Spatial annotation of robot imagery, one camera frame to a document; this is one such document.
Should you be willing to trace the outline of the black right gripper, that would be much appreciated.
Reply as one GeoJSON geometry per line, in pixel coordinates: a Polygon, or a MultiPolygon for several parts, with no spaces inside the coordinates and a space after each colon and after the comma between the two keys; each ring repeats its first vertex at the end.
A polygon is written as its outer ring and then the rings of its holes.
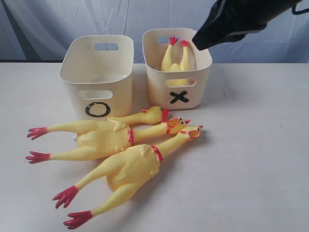
{"type": "Polygon", "coordinates": [[[303,10],[297,9],[299,3],[299,0],[217,0],[192,42],[200,51],[238,42],[246,34],[263,30],[269,21],[288,10],[302,15],[303,10]]]}

